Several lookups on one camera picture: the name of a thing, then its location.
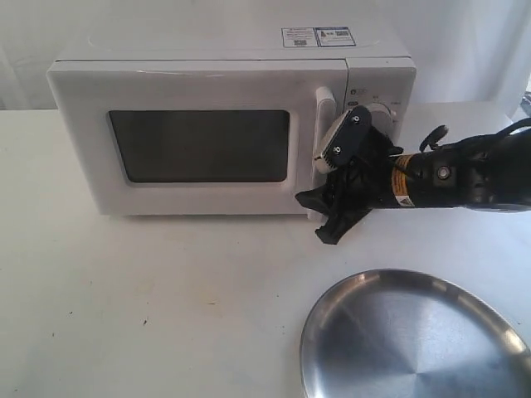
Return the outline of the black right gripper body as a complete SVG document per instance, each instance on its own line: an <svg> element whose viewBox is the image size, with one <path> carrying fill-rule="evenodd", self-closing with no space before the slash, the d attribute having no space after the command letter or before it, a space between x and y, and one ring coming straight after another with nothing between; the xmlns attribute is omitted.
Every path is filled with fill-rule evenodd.
<svg viewBox="0 0 531 398"><path fill-rule="evenodd" d="M373 210L381 195L383 178L392 166L392 157L401 154L402 147L376 129L370 129L348 163L327 176L323 193L328 206L323 225L326 245L338 244Z"/></svg>

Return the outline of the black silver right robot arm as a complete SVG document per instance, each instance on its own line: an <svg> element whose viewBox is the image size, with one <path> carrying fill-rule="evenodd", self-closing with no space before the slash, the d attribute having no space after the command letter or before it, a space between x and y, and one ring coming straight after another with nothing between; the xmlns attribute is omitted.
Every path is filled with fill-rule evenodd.
<svg viewBox="0 0 531 398"><path fill-rule="evenodd" d="M375 209L464 207L478 211L530 208L530 121L522 119L498 133L440 144L444 125L421 142L417 153L402 148L375 128L345 129L347 142L333 154L324 185L296 194L297 202L325 216L316 230L337 244Z"/></svg>

